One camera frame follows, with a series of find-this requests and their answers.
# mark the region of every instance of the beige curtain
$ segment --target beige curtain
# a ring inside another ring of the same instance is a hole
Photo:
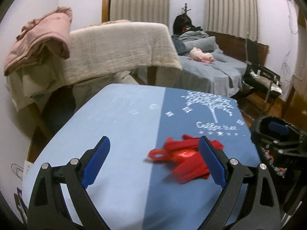
[[[111,0],[110,20],[122,19],[168,26],[169,0]]]
[[[258,39],[257,0],[206,0],[207,31]]]

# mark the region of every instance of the red cloth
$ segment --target red cloth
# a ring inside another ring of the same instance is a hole
[[[210,172],[205,164],[198,149],[199,137],[189,135],[182,136],[184,140],[174,141],[171,137],[167,138],[164,149],[153,149],[148,157],[155,161],[172,161],[178,166],[172,171],[172,174],[178,183],[187,183],[197,177],[208,179]],[[216,149],[223,149],[223,145],[217,141],[210,141]]]

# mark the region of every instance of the white tree print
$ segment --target white tree print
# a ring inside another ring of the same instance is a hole
[[[187,106],[190,106],[194,103],[200,103],[202,105],[207,106],[212,113],[215,123],[218,122],[215,115],[215,109],[223,109],[223,111],[226,111],[229,116],[232,116],[232,112],[230,111],[230,109],[233,109],[233,107],[230,104],[230,100],[220,95],[188,91],[187,96],[181,97],[187,100]]]

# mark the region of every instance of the folded pink fabric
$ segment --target folded pink fabric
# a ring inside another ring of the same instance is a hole
[[[69,7],[57,7],[42,18],[29,21],[23,26],[7,55],[4,75],[7,76],[23,66],[40,63],[47,54],[45,50],[68,59],[72,14]]]

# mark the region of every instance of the blue tablecloth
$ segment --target blue tablecloth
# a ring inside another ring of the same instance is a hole
[[[29,205],[33,184],[44,162],[66,164],[108,136],[111,151],[87,191],[112,230],[197,229],[216,202],[221,187],[213,179],[184,185],[170,175],[172,164],[146,160],[167,137],[206,135],[219,140],[229,158],[256,167],[260,163],[235,100],[180,89],[111,84],[84,105],[56,134],[29,170],[23,197]],[[64,198],[72,219],[80,223],[66,186]],[[233,222],[242,204],[242,186]]]

